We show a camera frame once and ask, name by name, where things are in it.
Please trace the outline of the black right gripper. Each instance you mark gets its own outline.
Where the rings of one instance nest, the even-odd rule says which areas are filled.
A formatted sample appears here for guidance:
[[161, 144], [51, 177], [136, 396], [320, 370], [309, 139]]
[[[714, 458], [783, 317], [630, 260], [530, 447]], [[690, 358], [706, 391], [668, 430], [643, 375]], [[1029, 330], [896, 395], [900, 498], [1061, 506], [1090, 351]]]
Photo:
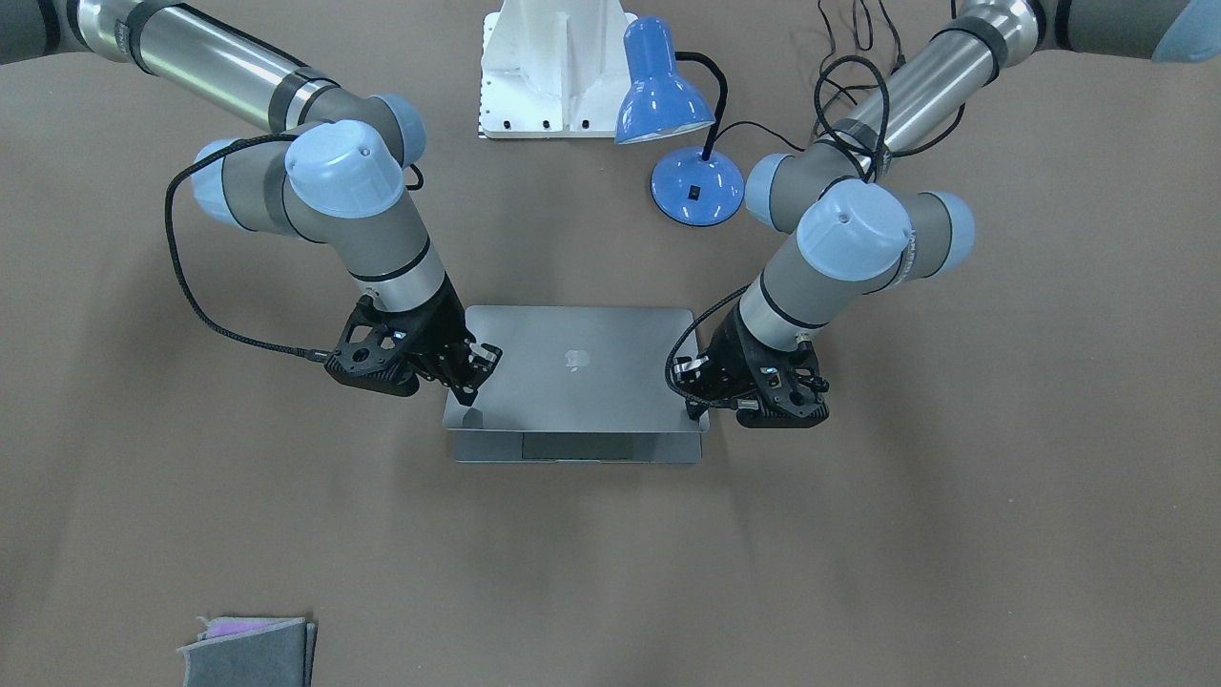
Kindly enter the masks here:
[[383, 314], [383, 321], [403, 332], [408, 361], [425, 379], [449, 388], [463, 408], [471, 408], [477, 390], [491, 378], [503, 349], [474, 340], [458, 293], [449, 279], [419, 308]]

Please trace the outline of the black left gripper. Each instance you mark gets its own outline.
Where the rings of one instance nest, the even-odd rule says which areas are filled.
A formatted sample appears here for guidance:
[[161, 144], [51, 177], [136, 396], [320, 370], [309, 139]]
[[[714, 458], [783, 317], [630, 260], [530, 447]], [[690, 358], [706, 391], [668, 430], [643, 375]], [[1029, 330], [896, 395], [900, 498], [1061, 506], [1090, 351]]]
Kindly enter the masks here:
[[756, 400], [759, 408], [777, 408], [781, 387], [770, 386], [762, 369], [781, 371], [789, 365], [790, 353], [756, 339], [736, 304], [702, 355], [668, 358], [668, 388], [681, 397], [690, 421], [702, 419], [718, 401], [737, 397]]

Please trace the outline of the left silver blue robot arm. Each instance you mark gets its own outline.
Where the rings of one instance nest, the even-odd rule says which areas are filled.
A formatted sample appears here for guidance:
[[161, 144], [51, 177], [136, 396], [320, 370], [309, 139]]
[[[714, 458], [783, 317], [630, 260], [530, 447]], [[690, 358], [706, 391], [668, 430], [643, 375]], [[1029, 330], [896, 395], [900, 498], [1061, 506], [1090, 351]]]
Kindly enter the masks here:
[[1033, 52], [1099, 52], [1158, 63], [1219, 54], [1216, 1], [956, 1], [923, 51], [805, 153], [755, 166], [745, 204], [786, 236], [697, 356], [672, 351], [667, 386], [689, 419], [728, 408], [745, 427], [812, 427], [828, 417], [813, 340], [869, 293], [927, 279], [968, 256], [976, 225], [956, 196], [897, 196], [880, 176], [1002, 70]]

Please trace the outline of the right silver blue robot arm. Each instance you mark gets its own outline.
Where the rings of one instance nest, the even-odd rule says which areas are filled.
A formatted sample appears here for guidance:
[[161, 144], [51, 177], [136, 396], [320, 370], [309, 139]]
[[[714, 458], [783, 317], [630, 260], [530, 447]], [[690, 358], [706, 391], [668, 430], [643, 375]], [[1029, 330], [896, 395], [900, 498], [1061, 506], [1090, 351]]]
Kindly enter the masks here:
[[[201, 148], [164, 199], [167, 249], [197, 317], [247, 347], [324, 365], [341, 386], [411, 397], [422, 379], [470, 406], [501, 348], [466, 329], [462, 300], [410, 193], [422, 118], [393, 94], [357, 96], [327, 74], [183, 1], [5, 1], [2, 62], [95, 52], [178, 84], [258, 127]], [[328, 349], [237, 334], [201, 310], [179, 265], [175, 205], [238, 229], [331, 246], [361, 290]]]

